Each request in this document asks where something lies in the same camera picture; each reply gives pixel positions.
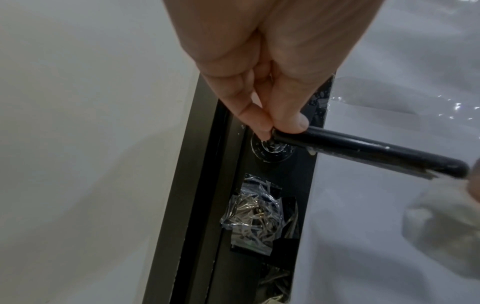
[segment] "black handle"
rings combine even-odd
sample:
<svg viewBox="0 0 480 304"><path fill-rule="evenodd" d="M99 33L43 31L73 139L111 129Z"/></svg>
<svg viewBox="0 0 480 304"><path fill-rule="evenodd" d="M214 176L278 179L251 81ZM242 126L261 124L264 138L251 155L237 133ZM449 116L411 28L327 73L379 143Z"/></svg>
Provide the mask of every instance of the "black handle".
<svg viewBox="0 0 480 304"><path fill-rule="evenodd" d="M424 178L434 177L429 170L455 178L465 178L470 170L461 160L317 127L300 134L273 130L272 135L282 143Z"/></svg>

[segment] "plastic bag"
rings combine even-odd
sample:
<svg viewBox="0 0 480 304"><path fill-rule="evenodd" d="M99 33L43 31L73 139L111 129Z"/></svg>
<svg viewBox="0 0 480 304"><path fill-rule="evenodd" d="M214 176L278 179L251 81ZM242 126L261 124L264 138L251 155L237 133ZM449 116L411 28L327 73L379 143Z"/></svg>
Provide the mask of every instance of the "plastic bag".
<svg viewBox="0 0 480 304"><path fill-rule="evenodd" d="M280 191L269 181L245 175L240 194L231 197L220 220L223 228L232 230L232 245L270 256L285 226Z"/></svg>

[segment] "skin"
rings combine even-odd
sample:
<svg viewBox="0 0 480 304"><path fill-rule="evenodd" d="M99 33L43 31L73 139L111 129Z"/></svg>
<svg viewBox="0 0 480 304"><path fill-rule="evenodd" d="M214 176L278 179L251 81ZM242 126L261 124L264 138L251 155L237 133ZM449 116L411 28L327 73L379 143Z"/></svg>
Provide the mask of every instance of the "skin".
<svg viewBox="0 0 480 304"><path fill-rule="evenodd" d="M164 0L183 49L262 140L301 133L300 109L367 30L383 0ZM256 92L261 105L252 102ZM480 201L480 161L468 191Z"/></svg>

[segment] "hand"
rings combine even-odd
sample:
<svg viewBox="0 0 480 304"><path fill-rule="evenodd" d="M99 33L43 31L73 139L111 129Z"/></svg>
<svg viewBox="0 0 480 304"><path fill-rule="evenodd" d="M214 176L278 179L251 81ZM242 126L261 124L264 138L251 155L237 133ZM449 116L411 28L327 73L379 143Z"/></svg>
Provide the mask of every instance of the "hand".
<svg viewBox="0 0 480 304"><path fill-rule="evenodd" d="M300 109L334 73L383 0L164 0L182 47L262 140L304 131ZM255 91L261 107L251 99Z"/></svg>
<svg viewBox="0 0 480 304"><path fill-rule="evenodd" d="M469 180L468 192L474 199L480 202L480 159L473 167Z"/></svg>

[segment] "lever handle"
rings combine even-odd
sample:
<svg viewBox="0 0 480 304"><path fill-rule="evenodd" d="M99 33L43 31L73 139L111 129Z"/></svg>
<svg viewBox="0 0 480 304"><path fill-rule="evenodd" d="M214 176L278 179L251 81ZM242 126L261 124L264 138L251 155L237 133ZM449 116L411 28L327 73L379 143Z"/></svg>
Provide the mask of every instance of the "lever handle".
<svg viewBox="0 0 480 304"><path fill-rule="evenodd" d="M309 127L300 134L274 129L272 137L285 144L310 147L319 153L429 179L434 177L430 170L454 178L465 178L470 170L465 162L458 159L317 127Z"/></svg>

